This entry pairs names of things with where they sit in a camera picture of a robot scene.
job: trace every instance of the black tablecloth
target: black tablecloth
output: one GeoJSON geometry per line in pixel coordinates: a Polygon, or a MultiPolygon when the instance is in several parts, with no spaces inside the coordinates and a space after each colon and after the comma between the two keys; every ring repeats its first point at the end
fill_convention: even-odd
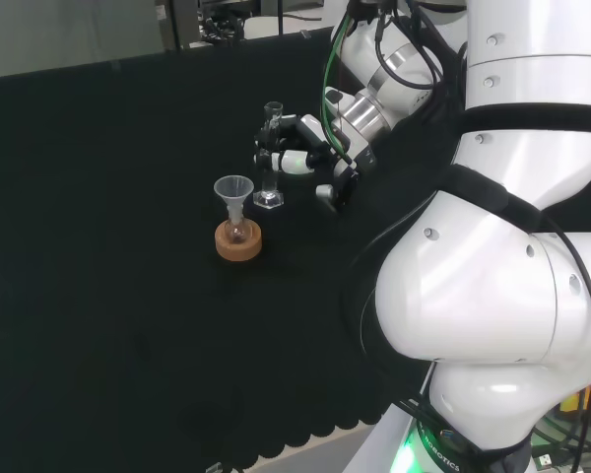
{"type": "MultiPolygon", "coordinates": [[[[332,216],[314,179],[247,205],[254,261],[214,250],[226,174],[266,101],[316,113],[328,32],[0,79],[0,472],[203,471],[374,423],[390,389],[341,321],[344,270],[456,146],[416,122],[332,216]]],[[[591,185],[556,215],[591,230],[591,185]]],[[[385,244],[389,248],[392,241],[385,244]]],[[[385,248],[351,282],[360,299],[385,248]]],[[[418,386],[424,364],[399,367],[418,386]]]]}

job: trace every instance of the black cable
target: black cable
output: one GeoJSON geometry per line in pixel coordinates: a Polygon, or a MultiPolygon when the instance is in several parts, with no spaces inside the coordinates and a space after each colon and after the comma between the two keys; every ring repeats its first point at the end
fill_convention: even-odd
{"type": "MultiPolygon", "coordinates": [[[[578,420],[582,415],[582,409],[584,407],[584,393],[585,390],[583,389],[578,394],[578,420]]],[[[567,430],[563,426],[554,422],[552,419],[549,419],[548,417],[544,417],[543,420],[547,424],[549,424],[550,427],[552,427],[554,430],[560,432],[561,434],[564,434],[564,439],[557,444],[558,448],[563,448],[569,443],[570,440],[580,441],[580,436],[577,434],[579,422],[574,422],[571,426],[571,429],[567,430]]],[[[584,443],[588,446],[591,446],[591,441],[585,440],[584,443]]]]}
{"type": "Polygon", "coordinates": [[[427,29],[433,34],[435,40],[440,44],[443,50],[448,51],[451,57],[455,57],[455,51],[451,49],[448,42],[442,37],[440,31],[435,27],[431,18],[423,11],[421,8],[415,8],[412,11],[412,14],[416,13],[421,21],[425,24],[427,29]]]}
{"type": "Polygon", "coordinates": [[[435,3],[418,2],[418,4],[436,13],[461,13],[466,11],[466,7],[463,5],[437,5],[435,3]]]}
{"type": "Polygon", "coordinates": [[[278,36],[283,35],[283,0],[278,0],[278,36]]]}
{"type": "Polygon", "coordinates": [[[319,17],[315,18],[307,18],[307,17],[299,17],[298,15],[292,15],[291,13],[286,13],[283,15],[285,18],[295,18],[296,20],[303,20],[305,22],[321,22],[322,19],[319,17]]]}
{"type": "Polygon", "coordinates": [[[359,260],[366,253],[368,253],[382,238],[384,238],[384,237],[388,236],[390,233],[394,232],[401,225],[403,225],[405,222],[407,222],[408,219],[411,219],[417,212],[419,212],[421,209],[423,209],[425,207],[425,205],[428,204],[433,199],[433,197],[435,197],[435,192],[433,192],[427,199],[423,200],[423,202],[418,204],[416,207],[414,207],[412,210],[410,210],[407,214],[405,214],[399,220],[394,222],[392,225],[387,227],[382,232],[379,232],[373,239],[371,239],[369,241],[369,243],[366,246],[364,246],[360,250],[359,253],[357,253],[357,255],[351,261],[351,264],[348,265],[348,268],[346,269],[347,274],[353,270],[353,268],[357,265],[357,263],[359,263],[359,260]]]}
{"type": "MultiPolygon", "coordinates": [[[[584,282],[585,287],[587,288],[587,292],[589,293],[589,298],[591,299],[591,277],[589,276],[589,272],[580,257],[580,253],[575,248],[571,240],[564,234],[562,229],[557,225],[554,220],[552,220],[547,215],[545,216],[545,220],[550,227],[554,230],[554,232],[558,235],[558,237],[562,240],[564,245],[567,247],[571,256],[573,257],[578,270],[580,271],[580,275],[582,276],[582,280],[584,282]]],[[[580,441],[578,442],[578,447],[575,451],[575,457],[573,460],[573,465],[571,467],[571,473],[577,473],[578,466],[580,464],[580,460],[582,458],[582,453],[584,451],[584,443],[586,442],[587,432],[589,430],[589,426],[591,425],[591,390],[589,392],[589,399],[587,400],[587,407],[584,411],[584,417],[582,420],[582,432],[580,433],[580,441]]]]}
{"type": "Polygon", "coordinates": [[[396,26],[396,28],[398,28],[399,31],[410,41],[410,43],[416,49],[416,51],[421,56],[423,61],[427,63],[428,68],[431,70],[431,75],[433,75],[433,71],[435,71],[435,73],[440,78],[440,80],[444,80],[442,73],[440,72],[438,67],[435,65],[435,63],[433,62],[433,59],[431,59],[431,56],[429,56],[427,54],[427,52],[425,51],[425,47],[414,38],[414,35],[410,31],[409,27],[407,27],[402,22],[401,17],[398,14],[398,10],[394,10],[394,20],[393,21],[394,21],[394,25],[396,26]]]}
{"type": "Polygon", "coordinates": [[[405,87],[408,87],[410,89],[418,89],[420,91],[432,90],[435,87],[435,84],[437,81],[435,79],[435,73],[433,72],[433,70],[431,70],[431,68],[429,68],[429,70],[431,71],[431,75],[433,76],[433,82],[431,84],[415,84],[413,82],[406,81],[405,79],[397,76],[396,73],[392,70],[392,68],[387,65],[387,63],[385,62],[385,58],[383,57],[383,54],[381,53],[381,41],[383,40],[384,25],[385,25],[385,14],[381,14],[381,16],[378,20],[378,24],[376,26],[376,34],[374,35],[374,51],[376,52],[376,58],[378,59],[378,62],[381,65],[381,67],[383,68],[383,70],[392,79],[394,79],[396,82],[398,82],[399,84],[401,84],[405,87]]]}
{"type": "Polygon", "coordinates": [[[460,47],[460,50],[457,51],[457,58],[455,63],[458,65],[458,71],[457,71],[457,77],[456,77],[456,83],[457,83],[457,91],[458,94],[460,95],[460,102],[462,103],[462,106],[466,105],[466,81],[465,81],[465,75],[466,75],[466,58],[464,57],[464,55],[466,54],[466,50],[469,47],[469,43],[468,41],[465,42],[464,44],[462,44],[462,46],[460,47]]]}

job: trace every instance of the robotic hand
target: robotic hand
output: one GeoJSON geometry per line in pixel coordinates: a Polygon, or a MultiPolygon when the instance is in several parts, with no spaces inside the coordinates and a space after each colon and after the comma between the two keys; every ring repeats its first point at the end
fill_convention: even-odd
{"type": "Polygon", "coordinates": [[[371,145],[428,101],[436,77],[432,67],[440,68],[432,52],[427,50],[432,61],[427,64],[415,42],[397,28],[387,28],[382,34],[380,21],[374,18],[354,22],[341,47],[340,60],[359,79],[363,89],[354,96],[332,87],[325,89],[325,105],[334,118],[331,130],[341,143],[344,156],[329,144],[322,123],[314,116],[289,115],[281,121],[282,151],[273,154],[271,163],[258,159],[258,152],[254,157],[258,167],[271,167],[287,174],[308,174],[320,166],[331,166],[333,182],[317,186],[315,192],[336,210],[349,201],[361,176],[375,166],[371,145]],[[387,67],[379,63],[376,55],[378,34],[387,67]],[[422,87],[400,84],[390,72],[422,87]],[[303,151],[290,148],[293,143],[303,151]]]}

